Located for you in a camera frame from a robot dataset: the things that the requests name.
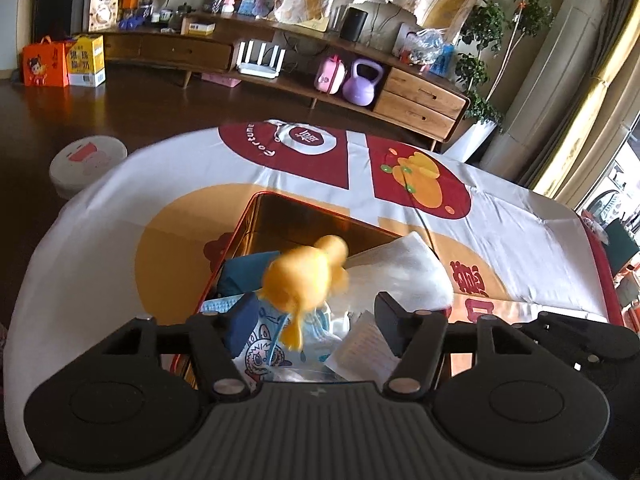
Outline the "yellow plush toy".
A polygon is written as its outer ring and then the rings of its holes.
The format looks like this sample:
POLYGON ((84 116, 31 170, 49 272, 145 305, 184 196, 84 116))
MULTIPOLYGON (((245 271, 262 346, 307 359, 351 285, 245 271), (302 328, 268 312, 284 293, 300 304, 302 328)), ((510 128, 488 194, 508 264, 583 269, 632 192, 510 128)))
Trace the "yellow plush toy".
POLYGON ((286 348, 304 348, 303 322, 331 295, 348 289, 344 264, 348 246, 339 236, 326 235, 312 246, 299 246, 269 263, 258 297, 288 316, 280 341, 286 348))

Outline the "black speaker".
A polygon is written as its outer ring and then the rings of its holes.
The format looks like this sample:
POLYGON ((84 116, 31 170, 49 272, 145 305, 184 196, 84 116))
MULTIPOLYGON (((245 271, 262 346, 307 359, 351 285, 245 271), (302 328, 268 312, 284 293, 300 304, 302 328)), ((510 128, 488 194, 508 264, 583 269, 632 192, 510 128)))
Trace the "black speaker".
POLYGON ((344 41, 357 42, 366 24, 368 12, 350 6, 344 14, 343 24, 340 30, 340 38, 344 41))

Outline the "yellow carton box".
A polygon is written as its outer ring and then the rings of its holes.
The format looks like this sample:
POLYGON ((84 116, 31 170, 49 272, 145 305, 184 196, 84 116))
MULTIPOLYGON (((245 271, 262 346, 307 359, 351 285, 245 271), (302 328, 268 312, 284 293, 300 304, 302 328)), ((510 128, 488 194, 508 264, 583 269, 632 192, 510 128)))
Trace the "yellow carton box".
POLYGON ((67 43, 68 84, 98 88, 105 81, 103 36, 77 36, 67 43))

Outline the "blue rubber glove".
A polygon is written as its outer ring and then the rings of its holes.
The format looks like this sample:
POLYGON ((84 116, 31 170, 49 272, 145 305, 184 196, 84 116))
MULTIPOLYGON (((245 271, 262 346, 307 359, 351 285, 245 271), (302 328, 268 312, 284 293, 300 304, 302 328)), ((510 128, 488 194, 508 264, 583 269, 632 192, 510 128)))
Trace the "blue rubber glove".
POLYGON ((227 260, 221 268, 216 285, 219 297, 254 292, 262 287, 262 276, 280 252, 258 252, 227 260))

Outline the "clear plastic bag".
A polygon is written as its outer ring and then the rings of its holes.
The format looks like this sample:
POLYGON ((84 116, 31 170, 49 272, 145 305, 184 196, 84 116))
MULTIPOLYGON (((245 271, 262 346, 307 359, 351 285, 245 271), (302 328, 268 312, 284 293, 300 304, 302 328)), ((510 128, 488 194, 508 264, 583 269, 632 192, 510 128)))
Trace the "clear plastic bag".
POLYGON ((401 62, 414 66, 432 65, 445 45, 439 29, 427 28, 408 32, 399 51, 401 62))

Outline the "wooden TV cabinet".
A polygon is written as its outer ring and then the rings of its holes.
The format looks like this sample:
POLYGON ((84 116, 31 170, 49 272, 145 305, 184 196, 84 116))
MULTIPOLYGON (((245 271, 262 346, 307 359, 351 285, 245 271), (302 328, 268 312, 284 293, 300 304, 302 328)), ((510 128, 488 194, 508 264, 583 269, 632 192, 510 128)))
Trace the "wooden TV cabinet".
POLYGON ((186 76, 212 73, 239 79, 303 96, 311 105, 326 103, 353 110, 409 130, 433 144, 450 139, 469 106, 469 99, 452 82, 422 73, 387 53, 341 40, 330 32, 238 14, 192 12, 182 18, 178 32, 151 26, 133 30, 115 26, 104 30, 102 36, 108 62, 173 68, 186 76), (271 42, 286 50, 278 78, 246 76, 235 69, 239 43, 251 39, 271 42), (314 88, 320 63, 334 54, 343 61, 349 75, 358 58, 384 68, 370 105, 350 104, 340 92, 330 96, 314 88))

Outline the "orange gift bag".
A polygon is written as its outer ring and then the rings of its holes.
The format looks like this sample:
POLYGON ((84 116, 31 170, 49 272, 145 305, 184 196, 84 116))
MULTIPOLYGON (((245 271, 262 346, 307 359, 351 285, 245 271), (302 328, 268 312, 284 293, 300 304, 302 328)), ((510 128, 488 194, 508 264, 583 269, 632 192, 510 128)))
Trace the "orange gift bag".
POLYGON ((26 87, 56 87, 68 85, 66 43, 52 41, 49 36, 22 50, 23 79, 26 87))

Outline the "potted green tree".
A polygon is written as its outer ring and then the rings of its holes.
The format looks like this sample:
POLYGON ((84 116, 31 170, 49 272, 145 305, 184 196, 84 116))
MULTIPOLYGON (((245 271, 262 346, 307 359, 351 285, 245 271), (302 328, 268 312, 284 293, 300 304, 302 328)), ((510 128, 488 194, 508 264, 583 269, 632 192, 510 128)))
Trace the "potted green tree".
POLYGON ((457 36, 454 82, 469 99, 464 131, 444 154, 467 162, 491 133, 501 129, 503 114, 491 99, 516 48, 553 21, 551 0, 478 0, 457 36))

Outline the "pink toy case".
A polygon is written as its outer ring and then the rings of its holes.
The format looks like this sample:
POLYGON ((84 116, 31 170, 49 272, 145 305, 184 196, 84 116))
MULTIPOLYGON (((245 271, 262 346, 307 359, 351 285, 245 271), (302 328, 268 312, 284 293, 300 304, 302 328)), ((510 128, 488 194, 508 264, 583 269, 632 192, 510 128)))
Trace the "pink toy case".
POLYGON ((319 92, 333 96, 346 77, 346 66, 336 54, 328 56, 319 65, 314 77, 314 88, 319 92))

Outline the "white standing air conditioner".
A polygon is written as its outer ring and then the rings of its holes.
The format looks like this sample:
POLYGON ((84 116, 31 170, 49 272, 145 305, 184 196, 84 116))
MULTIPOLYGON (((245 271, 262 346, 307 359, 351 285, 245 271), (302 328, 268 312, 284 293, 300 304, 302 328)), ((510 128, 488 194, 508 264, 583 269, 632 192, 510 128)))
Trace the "white standing air conditioner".
POLYGON ((608 0, 563 0, 480 169, 515 179, 570 107, 591 66, 608 0))

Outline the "purple kettlebell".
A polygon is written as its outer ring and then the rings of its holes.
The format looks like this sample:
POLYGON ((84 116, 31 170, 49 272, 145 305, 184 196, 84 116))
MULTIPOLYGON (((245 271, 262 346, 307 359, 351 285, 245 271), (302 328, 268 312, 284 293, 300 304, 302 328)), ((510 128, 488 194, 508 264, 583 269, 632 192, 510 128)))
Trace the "purple kettlebell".
POLYGON ((384 75, 384 68, 377 62, 367 60, 366 58, 358 58, 352 63, 350 75, 344 82, 342 93, 344 99, 350 104, 357 106, 368 106, 374 100, 375 87, 381 81, 384 75), (360 67, 367 67, 375 71, 375 77, 368 79, 358 73, 360 67))

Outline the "labubu blue face mask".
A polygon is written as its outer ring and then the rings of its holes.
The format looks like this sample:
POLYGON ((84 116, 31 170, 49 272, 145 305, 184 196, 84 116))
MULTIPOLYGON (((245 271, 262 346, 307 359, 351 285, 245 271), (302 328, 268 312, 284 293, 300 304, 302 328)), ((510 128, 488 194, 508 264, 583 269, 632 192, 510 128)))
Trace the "labubu blue face mask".
POLYGON ((268 302, 256 299, 257 320, 234 364, 254 388, 265 380, 334 381, 324 363, 342 343, 334 332, 330 311, 323 306, 309 313, 303 322, 304 348, 291 350, 282 344, 282 330, 288 317, 268 302))

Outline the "white robot vacuum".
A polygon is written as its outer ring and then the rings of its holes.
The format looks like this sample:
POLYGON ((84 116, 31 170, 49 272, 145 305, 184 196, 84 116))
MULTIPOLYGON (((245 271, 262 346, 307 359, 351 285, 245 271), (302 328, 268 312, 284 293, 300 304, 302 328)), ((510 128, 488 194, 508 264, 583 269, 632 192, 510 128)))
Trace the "white robot vacuum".
POLYGON ((50 162, 49 177, 56 194, 69 200, 128 156, 114 136, 87 136, 63 148, 50 162))

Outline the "white printed tablecloth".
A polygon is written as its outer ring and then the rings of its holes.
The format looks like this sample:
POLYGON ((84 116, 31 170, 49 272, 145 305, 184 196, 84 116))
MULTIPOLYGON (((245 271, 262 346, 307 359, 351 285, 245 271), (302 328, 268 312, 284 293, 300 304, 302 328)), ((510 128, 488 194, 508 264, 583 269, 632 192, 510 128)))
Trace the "white printed tablecloth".
POLYGON ((622 319, 604 249, 578 215, 485 171, 275 119, 175 136, 72 198, 30 259, 4 350, 4 414, 24 470, 39 462, 23 422, 35 388, 137 313, 184 321, 248 202, 267 192, 420 233, 446 266, 456 321, 622 319))

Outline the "cotton swab bag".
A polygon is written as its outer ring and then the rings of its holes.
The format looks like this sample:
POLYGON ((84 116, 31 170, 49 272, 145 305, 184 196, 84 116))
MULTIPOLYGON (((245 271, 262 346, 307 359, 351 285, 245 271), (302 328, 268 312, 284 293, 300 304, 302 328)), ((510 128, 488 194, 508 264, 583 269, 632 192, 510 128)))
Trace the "cotton swab bag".
POLYGON ((345 269, 347 289, 328 299, 337 316, 373 312, 380 292, 390 294, 408 312, 446 310, 454 302, 444 265, 415 232, 349 257, 345 269))

